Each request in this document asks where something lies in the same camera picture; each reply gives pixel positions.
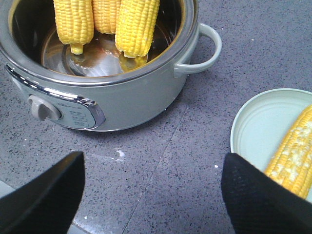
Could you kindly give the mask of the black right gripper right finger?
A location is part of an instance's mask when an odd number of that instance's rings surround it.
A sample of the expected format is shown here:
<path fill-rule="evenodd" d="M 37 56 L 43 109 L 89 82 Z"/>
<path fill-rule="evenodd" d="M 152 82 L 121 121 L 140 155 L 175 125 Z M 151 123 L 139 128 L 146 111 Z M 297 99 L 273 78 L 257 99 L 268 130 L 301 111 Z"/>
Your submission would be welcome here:
<path fill-rule="evenodd" d="M 237 234 L 312 232 L 312 204 L 268 178 L 238 154 L 225 156 L 221 191 Z"/>

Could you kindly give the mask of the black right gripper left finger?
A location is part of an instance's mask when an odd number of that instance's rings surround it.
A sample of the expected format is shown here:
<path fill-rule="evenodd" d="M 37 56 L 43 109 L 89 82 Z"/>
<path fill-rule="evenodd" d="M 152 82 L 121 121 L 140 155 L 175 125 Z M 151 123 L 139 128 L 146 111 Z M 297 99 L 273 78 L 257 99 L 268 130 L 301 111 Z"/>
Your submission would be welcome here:
<path fill-rule="evenodd" d="M 67 233 L 84 187 L 84 153 L 70 153 L 29 183 L 0 199 L 0 232 Z"/>

